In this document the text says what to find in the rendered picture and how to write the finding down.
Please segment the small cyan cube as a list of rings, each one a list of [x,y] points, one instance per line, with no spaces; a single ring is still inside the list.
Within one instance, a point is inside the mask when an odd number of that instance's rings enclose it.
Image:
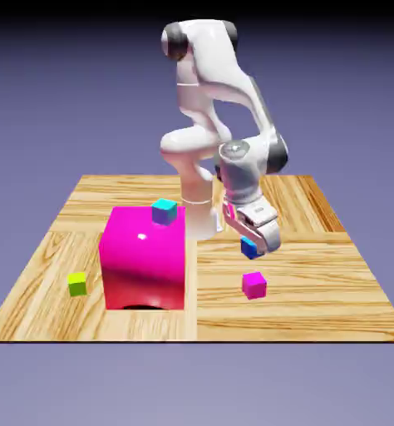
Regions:
[[[177,217],[177,202],[160,198],[151,205],[151,217],[158,225],[170,225]]]

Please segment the small yellow-green cube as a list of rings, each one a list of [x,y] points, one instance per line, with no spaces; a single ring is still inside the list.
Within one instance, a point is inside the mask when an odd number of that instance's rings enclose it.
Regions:
[[[68,289],[71,297],[86,295],[86,275],[84,272],[75,272],[67,276]]]

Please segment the large magenta box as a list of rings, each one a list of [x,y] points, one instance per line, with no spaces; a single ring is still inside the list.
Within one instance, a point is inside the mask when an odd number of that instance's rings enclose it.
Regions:
[[[185,208],[169,225],[150,206],[116,206],[99,243],[106,308],[185,307]]]

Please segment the small blue cube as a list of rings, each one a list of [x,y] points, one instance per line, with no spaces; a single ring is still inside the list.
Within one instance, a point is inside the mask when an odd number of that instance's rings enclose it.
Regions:
[[[264,255],[263,252],[258,251],[258,248],[253,241],[243,235],[240,237],[240,248],[241,252],[250,260]]]

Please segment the small magenta cube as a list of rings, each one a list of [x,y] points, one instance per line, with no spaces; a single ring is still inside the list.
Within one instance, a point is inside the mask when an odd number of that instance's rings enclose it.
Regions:
[[[267,281],[259,271],[243,274],[242,291],[248,300],[263,298],[267,292]]]

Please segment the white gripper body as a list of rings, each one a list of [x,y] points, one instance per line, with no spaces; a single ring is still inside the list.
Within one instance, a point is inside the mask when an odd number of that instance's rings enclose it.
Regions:
[[[281,245],[278,212],[265,197],[244,205],[224,199],[226,223],[256,245],[258,254],[276,251]]]

